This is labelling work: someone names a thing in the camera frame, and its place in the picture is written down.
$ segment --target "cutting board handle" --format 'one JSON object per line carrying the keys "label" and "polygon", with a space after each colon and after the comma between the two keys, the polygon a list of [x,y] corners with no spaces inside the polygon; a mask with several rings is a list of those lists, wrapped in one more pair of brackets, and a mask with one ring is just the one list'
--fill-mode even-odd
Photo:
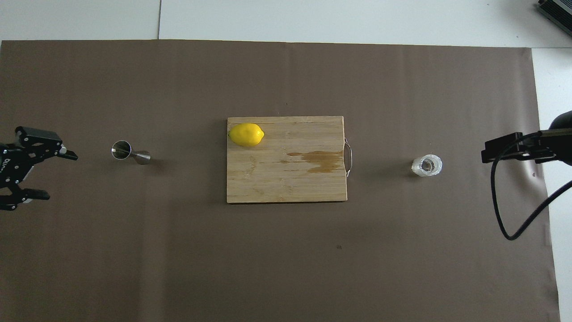
{"label": "cutting board handle", "polygon": [[344,151],[345,148],[348,148],[348,153],[349,153],[349,168],[345,171],[345,177],[349,177],[349,172],[352,170],[352,166],[353,166],[353,156],[352,156],[352,147],[349,145],[348,139],[344,138]]}

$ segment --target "brown paper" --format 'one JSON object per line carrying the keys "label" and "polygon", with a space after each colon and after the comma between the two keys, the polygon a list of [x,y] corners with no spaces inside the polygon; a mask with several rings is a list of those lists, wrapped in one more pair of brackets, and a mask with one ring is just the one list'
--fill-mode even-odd
{"label": "brown paper", "polygon": [[[0,142],[55,131],[0,214],[3,321],[544,321],[549,223],[514,242],[484,142],[538,130],[530,49],[222,41],[4,41]],[[225,203],[226,119],[343,115],[344,203]],[[127,140],[152,162],[114,160]],[[419,178],[425,154],[443,171]],[[546,197],[502,162],[509,232]]]}

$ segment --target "black cable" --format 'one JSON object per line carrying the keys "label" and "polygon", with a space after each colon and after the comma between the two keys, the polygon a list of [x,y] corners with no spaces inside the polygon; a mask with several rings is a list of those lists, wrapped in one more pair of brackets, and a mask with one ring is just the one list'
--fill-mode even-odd
{"label": "black cable", "polygon": [[572,180],[569,181],[567,184],[563,185],[562,187],[560,187],[558,190],[556,190],[554,193],[552,193],[548,198],[546,198],[534,211],[532,214],[530,214],[530,216],[528,218],[526,218],[525,222],[522,224],[522,226],[517,230],[516,233],[514,233],[513,235],[509,235],[506,232],[505,226],[502,223],[502,219],[501,219],[501,215],[499,214],[499,206],[497,204],[496,201],[496,188],[495,188],[495,173],[496,173],[496,166],[499,163],[499,161],[502,159],[502,157],[505,155],[506,152],[508,152],[513,146],[516,146],[518,143],[529,139],[529,138],[535,138],[537,136],[541,136],[540,132],[535,132],[535,133],[531,133],[531,134],[527,134],[525,136],[522,136],[516,140],[514,140],[512,143],[510,143],[509,145],[507,145],[504,150],[502,152],[499,153],[499,155],[496,156],[495,160],[492,162],[492,167],[491,167],[491,192],[492,192],[492,204],[495,207],[495,215],[496,215],[496,221],[498,221],[499,223],[499,227],[500,230],[503,234],[503,236],[508,239],[509,241],[513,241],[515,239],[517,239],[523,232],[525,229],[528,228],[528,226],[532,223],[532,221],[542,212],[542,210],[544,210],[544,208],[546,208],[552,201],[554,201],[554,199],[556,199],[557,197],[559,197],[561,194],[563,194],[566,190],[570,189],[572,187]]}
{"label": "black cable", "polygon": [[160,39],[161,37],[161,7],[162,7],[163,1],[159,0],[159,22],[157,23],[157,39]]}

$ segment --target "jigger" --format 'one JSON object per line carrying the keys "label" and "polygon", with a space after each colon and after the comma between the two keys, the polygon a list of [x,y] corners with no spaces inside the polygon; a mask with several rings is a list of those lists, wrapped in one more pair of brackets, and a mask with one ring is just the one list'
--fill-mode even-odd
{"label": "jigger", "polygon": [[127,141],[117,141],[111,147],[111,155],[117,160],[125,160],[129,157],[135,159],[140,165],[149,164],[151,161],[151,154],[149,151],[133,151],[131,144]]}

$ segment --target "lemon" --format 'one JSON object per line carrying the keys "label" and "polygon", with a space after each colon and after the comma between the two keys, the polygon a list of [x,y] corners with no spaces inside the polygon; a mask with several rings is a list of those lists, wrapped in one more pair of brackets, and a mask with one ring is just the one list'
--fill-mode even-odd
{"label": "lemon", "polygon": [[260,143],[264,137],[262,129],[253,123],[241,123],[228,132],[231,140],[243,147],[253,147]]}

